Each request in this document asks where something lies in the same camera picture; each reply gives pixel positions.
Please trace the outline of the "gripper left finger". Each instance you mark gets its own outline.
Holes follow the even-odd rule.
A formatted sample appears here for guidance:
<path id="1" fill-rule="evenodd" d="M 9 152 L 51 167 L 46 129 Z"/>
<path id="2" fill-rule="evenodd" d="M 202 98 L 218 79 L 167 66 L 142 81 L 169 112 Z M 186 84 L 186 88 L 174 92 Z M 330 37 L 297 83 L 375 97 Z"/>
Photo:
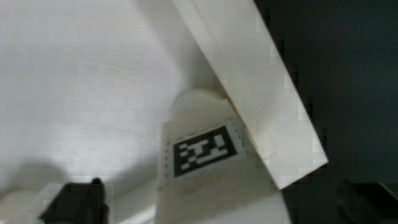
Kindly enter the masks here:
<path id="1" fill-rule="evenodd" d="M 69 182 L 39 215 L 43 224 L 108 224 L 105 184 L 99 178 L 89 183 Z"/>

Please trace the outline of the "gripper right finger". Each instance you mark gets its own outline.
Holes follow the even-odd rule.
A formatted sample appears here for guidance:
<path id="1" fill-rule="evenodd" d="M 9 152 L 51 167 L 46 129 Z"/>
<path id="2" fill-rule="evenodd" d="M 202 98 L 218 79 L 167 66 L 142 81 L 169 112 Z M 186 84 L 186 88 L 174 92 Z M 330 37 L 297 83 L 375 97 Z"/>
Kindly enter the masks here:
<path id="1" fill-rule="evenodd" d="M 398 224 L 398 183 L 345 180 L 336 195 L 334 224 Z"/>

